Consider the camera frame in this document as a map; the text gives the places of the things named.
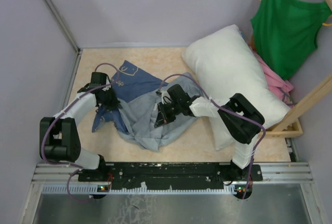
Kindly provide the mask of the grey-blue pillowcase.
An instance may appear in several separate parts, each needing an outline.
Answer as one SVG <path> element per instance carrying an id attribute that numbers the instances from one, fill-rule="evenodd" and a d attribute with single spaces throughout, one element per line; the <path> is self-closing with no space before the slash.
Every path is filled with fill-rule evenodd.
<path id="1" fill-rule="evenodd" d="M 121 109 L 107 110 L 100 106 L 92 124 L 92 132 L 112 122 L 120 137 L 141 148 L 158 151 L 160 147 L 178 139 L 195 121 L 195 117 L 176 116 L 174 122 L 155 128 L 161 97 L 156 94 L 158 88 L 167 90 L 179 84 L 189 96 L 202 95 L 201 90 L 191 81 L 192 76 L 185 73 L 170 83 L 149 74 L 129 61 L 119 68 L 120 74 L 114 75 L 116 83 L 113 89 L 121 103 Z"/>

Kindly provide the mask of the white pillow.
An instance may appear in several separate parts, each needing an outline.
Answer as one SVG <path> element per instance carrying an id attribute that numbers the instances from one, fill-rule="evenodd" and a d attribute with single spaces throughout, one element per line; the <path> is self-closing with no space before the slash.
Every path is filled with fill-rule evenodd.
<path id="1" fill-rule="evenodd" d="M 182 58 L 218 105 L 241 93 L 262 114 L 265 129 L 290 110 L 268 89 L 261 65 L 235 24 L 192 43 Z"/>

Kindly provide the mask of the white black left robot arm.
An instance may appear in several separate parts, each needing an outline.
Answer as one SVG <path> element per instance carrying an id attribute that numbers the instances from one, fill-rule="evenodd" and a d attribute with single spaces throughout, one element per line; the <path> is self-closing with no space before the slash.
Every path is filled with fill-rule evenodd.
<path id="1" fill-rule="evenodd" d="M 59 113 L 44 117 L 39 124 L 39 154 L 49 164 L 72 164 L 90 170 L 95 180 L 107 177 L 108 168 L 101 164 L 102 157 L 81 147 L 77 127 L 96 107 L 114 110 L 120 107 L 109 76 L 93 72 L 91 80 L 78 90 L 74 99 Z"/>

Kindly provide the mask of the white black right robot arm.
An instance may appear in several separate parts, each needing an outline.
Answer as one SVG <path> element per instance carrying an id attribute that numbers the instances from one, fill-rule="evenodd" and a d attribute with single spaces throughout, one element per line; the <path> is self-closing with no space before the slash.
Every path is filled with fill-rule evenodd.
<path id="1" fill-rule="evenodd" d="M 158 103 L 155 128 L 174 122 L 180 114 L 221 120 L 236 141 L 231 160 L 234 164 L 231 168 L 232 175 L 237 180 L 244 180 L 249 176 L 253 139 L 261 131 L 265 119 L 242 94 L 236 93 L 223 106 L 218 106 L 213 100 L 203 96 L 191 97 L 179 84 L 163 92 L 157 90 L 156 94 L 161 97 L 161 102 Z"/>

